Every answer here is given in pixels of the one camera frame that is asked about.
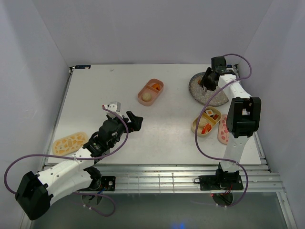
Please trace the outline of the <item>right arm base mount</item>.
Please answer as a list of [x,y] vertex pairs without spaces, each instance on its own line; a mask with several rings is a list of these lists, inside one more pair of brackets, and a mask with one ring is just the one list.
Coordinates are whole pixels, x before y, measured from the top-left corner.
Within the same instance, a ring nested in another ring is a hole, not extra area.
[[200,186],[201,191],[212,190],[243,190],[241,176],[220,178],[216,175],[204,175],[194,179],[194,183]]

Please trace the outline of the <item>orange fried shrimp toy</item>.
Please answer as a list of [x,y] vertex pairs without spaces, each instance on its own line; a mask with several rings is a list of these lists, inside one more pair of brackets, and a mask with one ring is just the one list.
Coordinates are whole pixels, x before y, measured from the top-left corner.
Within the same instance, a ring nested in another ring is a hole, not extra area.
[[161,90],[161,87],[160,87],[160,85],[159,85],[158,83],[153,84],[153,85],[152,85],[152,88],[154,88],[154,89],[156,89],[156,90],[158,90],[158,91]]

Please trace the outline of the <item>pink lunch box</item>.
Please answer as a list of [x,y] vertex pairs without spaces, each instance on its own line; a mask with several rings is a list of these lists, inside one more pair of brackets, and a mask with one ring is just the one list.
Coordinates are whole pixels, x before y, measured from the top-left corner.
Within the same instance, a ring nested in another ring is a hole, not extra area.
[[[152,85],[158,83],[161,87],[161,90],[158,91],[154,88],[152,88]],[[158,98],[158,96],[163,92],[164,89],[164,83],[158,79],[150,79],[146,85],[140,90],[140,92],[138,93],[137,97],[138,97],[138,102],[144,106],[151,106],[156,99]],[[142,94],[143,93],[150,93],[152,95],[152,99],[149,102],[145,102],[142,100]]]

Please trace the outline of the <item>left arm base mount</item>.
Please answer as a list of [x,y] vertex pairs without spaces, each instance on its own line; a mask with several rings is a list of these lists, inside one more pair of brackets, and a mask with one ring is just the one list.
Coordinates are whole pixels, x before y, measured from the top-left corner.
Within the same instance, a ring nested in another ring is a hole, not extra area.
[[93,183],[93,190],[98,192],[114,191],[116,184],[115,176],[102,176]]

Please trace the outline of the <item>pink perforated lid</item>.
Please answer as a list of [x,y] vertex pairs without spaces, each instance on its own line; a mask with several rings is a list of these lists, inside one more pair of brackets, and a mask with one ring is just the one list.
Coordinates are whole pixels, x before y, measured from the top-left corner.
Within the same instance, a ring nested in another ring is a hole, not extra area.
[[222,144],[227,144],[228,143],[228,138],[229,138],[229,132],[227,130],[226,126],[226,120],[227,120],[227,114],[223,114],[220,121],[219,121],[219,126],[218,126],[218,135],[217,138]]

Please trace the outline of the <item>sushi roll toy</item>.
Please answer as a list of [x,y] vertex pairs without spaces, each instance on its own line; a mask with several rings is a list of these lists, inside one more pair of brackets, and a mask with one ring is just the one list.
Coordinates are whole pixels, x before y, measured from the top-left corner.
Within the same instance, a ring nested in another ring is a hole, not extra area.
[[205,110],[205,113],[209,116],[209,117],[213,117],[214,116],[214,112],[211,109],[207,109]]

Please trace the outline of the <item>yellow lunch box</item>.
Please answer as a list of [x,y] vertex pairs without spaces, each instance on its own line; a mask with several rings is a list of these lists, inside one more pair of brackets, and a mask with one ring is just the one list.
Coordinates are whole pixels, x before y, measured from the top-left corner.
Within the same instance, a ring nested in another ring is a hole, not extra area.
[[199,124],[197,135],[199,137],[206,137],[216,127],[222,118],[222,113],[215,107],[208,106],[202,114]]

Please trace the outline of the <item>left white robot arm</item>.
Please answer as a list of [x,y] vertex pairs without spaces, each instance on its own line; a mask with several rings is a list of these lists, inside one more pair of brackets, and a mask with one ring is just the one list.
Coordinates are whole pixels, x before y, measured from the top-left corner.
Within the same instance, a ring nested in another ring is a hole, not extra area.
[[47,170],[26,173],[15,199],[28,218],[40,218],[52,204],[71,193],[98,190],[102,175],[94,165],[110,155],[110,149],[120,141],[123,134],[140,131],[142,122],[143,117],[135,116],[131,111],[127,112],[127,117],[109,112],[107,120],[74,156]]

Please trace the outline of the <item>rice ball toy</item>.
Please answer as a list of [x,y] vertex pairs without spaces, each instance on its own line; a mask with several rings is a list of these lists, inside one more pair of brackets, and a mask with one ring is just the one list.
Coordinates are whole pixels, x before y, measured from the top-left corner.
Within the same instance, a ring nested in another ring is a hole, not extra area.
[[142,94],[142,100],[145,102],[149,102],[152,99],[152,95],[150,93],[143,93]]
[[207,124],[207,121],[205,118],[201,118],[198,124],[199,128],[204,128],[204,126]]

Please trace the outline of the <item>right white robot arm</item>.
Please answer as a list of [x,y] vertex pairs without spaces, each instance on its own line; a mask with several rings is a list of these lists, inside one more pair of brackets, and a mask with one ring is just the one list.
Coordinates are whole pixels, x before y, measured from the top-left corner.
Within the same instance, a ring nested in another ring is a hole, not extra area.
[[228,173],[235,173],[241,168],[240,159],[248,139],[259,128],[261,99],[252,97],[240,84],[241,80],[248,79],[252,74],[250,63],[238,54],[231,54],[243,59],[249,66],[247,77],[238,78],[235,73],[227,69],[225,57],[216,56],[211,59],[211,67],[207,68],[200,81],[200,86],[215,93],[208,100],[210,101],[221,91],[225,93],[231,102],[227,114],[226,128],[229,132],[228,143],[223,158],[206,156],[207,158],[220,161],[221,173],[215,177],[216,186],[220,189],[227,189],[233,179]]

